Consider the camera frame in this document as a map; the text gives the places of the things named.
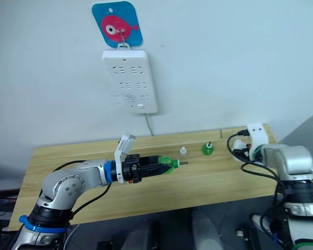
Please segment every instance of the gray floor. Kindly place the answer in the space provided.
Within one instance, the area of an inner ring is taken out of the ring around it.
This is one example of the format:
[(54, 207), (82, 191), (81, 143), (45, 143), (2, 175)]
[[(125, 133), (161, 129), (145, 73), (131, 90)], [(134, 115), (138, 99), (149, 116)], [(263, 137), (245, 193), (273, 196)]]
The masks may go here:
[[(225, 250), (245, 250), (244, 241), (235, 235), (235, 229), (243, 222), (250, 222), (252, 213), (263, 213), (271, 204), (272, 197), (201, 206), (219, 230)], [(134, 216), (116, 220), (81, 224), (69, 250), (95, 250), (97, 242), (114, 241), (114, 249), (120, 249), (129, 232), (145, 219), (160, 225), (161, 250), (193, 250), (191, 236), (191, 208)], [(279, 249), (271, 239), (259, 232), (263, 250)]]

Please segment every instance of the white power strip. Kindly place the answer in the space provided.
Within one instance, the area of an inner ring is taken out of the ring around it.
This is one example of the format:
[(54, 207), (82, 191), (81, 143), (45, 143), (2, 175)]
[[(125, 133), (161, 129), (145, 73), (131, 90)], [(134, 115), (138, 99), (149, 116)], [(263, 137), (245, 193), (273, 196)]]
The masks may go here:
[(145, 51), (104, 51), (102, 59), (115, 90), (123, 98), (129, 112), (147, 114), (158, 111), (150, 64)]

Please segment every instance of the white wall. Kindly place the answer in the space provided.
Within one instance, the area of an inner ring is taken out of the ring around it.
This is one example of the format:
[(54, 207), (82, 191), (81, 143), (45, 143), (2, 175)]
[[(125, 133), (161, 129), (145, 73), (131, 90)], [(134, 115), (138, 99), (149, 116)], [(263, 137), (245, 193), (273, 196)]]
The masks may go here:
[[(258, 121), (280, 140), (313, 114), (313, 0), (131, 2), (159, 98), (156, 134)], [(94, 3), (0, 1), (4, 188), (19, 186), (35, 146), (149, 134), (111, 90)]]

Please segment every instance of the wooden tabletop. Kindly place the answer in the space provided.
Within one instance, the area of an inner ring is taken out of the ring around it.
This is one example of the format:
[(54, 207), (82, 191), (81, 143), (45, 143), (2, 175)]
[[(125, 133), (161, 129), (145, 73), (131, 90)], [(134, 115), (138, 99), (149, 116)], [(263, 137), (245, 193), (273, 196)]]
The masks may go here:
[[(265, 126), (270, 142), (275, 138)], [(243, 128), (170, 134), (136, 138), (130, 153), (162, 155), (189, 161), (171, 174), (149, 177), (137, 184), (114, 183), (100, 200), (77, 213), (71, 223), (85, 223), (142, 215), (185, 207), (272, 195), (276, 183), (268, 178), (240, 171), (226, 148), (227, 138)], [(204, 143), (212, 141), (214, 152), (202, 154)], [(34, 150), (9, 229), (18, 230), (20, 215), (29, 215), (37, 201), (42, 181), (56, 167), (72, 160), (114, 159), (118, 140), (40, 147)], [(179, 154), (185, 146), (186, 156)], [(88, 190), (73, 210), (98, 196), (105, 187)]]

